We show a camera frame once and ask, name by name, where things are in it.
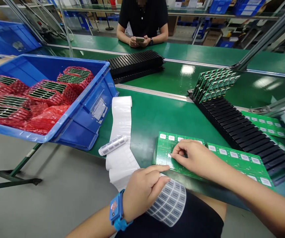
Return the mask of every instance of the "black pcb rack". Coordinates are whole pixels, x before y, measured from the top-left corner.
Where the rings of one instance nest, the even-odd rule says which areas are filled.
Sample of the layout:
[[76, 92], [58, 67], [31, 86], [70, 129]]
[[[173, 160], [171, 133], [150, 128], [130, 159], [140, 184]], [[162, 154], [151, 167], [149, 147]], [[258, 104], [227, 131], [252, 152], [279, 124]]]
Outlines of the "black pcb rack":
[[153, 50], [111, 58], [110, 73], [115, 84], [125, 83], [164, 69], [163, 57]]
[[[233, 149], [260, 156], [270, 176], [285, 172], [285, 152], [226, 99], [195, 104]], [[284, 182], [285, 173], [272, 181], [275, 186]]]

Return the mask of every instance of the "black shirt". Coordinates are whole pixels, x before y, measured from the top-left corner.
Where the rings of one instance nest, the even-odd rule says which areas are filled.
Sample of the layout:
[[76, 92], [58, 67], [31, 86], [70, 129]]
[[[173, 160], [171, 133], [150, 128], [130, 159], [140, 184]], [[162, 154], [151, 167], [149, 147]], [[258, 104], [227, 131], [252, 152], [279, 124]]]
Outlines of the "black shirt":
[[187, 191], [184, 211], [173, 227], [147, 215], [136, 218], [125, 231], [119, 231], [116, 238], [217, 238], [221, 237], [224, 222], [204, 201]]
[[168, 23], [168, 9], [165, 0], [147, 0], [145, 8], [136, 0], [123, 0], [119, 24], [127, 28], [128, 22], [134, 36], [157, 36], [157, 30]]

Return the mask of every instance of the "smartphone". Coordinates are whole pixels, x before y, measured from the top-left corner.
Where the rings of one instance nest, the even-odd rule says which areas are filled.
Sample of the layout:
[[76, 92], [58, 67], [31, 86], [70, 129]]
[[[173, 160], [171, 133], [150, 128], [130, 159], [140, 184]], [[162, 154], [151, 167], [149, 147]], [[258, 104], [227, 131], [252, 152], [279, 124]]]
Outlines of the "smartphone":
[[136, 42], [144, 42], [145, 38], [143, 37], [136, 37]]

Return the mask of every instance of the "person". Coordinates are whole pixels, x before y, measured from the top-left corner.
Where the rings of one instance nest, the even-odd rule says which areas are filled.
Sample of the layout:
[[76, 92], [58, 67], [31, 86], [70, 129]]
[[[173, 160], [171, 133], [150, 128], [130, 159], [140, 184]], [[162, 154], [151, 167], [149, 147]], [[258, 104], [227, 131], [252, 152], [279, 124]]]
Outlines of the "person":
[[[125, 34], [128, 22], [133, 37]], [[168, 36], [168, 9], [165, 0], [123, 0], [117, 26], [119, 40], [136, 48], [165, 42]], [[136, 37], [143, 37], [144, 41], [137, 42]]]
[[[285, 237], [285, 197], [237, 171], [195, 140], [180, 141], [172, 158], [200, 177], [209, 179], [240, 197], [276, 236]], [[168, 166], [152, 165], [136, 170], [123, 193], [124, 219], [133, 221], [119, 237], [220, 237], [223, 221], [205, 202], [187, 193], [184, 211], [173, 227], [145, 212], [170, 180], [159, 177]], [[110, 237], [116, 230], [109, 221], [109, 205], [74, 229], [67, 237]]]

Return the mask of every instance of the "finger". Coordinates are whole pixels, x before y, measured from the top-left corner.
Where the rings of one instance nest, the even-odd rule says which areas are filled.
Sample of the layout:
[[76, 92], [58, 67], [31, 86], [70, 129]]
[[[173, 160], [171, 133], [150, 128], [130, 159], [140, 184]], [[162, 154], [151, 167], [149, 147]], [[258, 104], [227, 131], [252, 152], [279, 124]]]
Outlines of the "finger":
[[148, 183], [148, 185], [151, 187], [153, 187], [153, 185], [158, 182], [160, 177], [160, 172], [158, 170], [153, 170], [150, 173], [146, 174], [146, 181]]
[[179, 153], [180, 150], [187, 151], [187, 147], [190, 145], [189, 144], [190, 141], [192, 141], [192, 140], [190, 140], [190, 139], [181, 140], [179, 143], [176, 144], [172, 153], [177, 154], [177, 153]]
[[152, 204], [157, 199], [157, 197], [161, 193], [161, 191], [164, 188], [164, 186], [166, 185], [166, 183], [169, 181], [170, 181], [169, 177], [162, 176], [158, 179], [158, 181], [155, 183], [155, 185], [153, 185], [151, 193], [149, 195], [149, 200], [150, 200], [150, 202], [152, 202]]
[[159, 172], [167, 171], [169, 170], [170, 166], [168, 165], [151, 165], [144, 169], [144, 173], [148, 174], [152, 172], [153, 170], [158, 170]]
[[171, 154], [171, 157], [186, 168], [188, 168], [190, 165], [191, 160], [189, 158], [185, 158], [179, 154], [173, 154], [173, 153]]

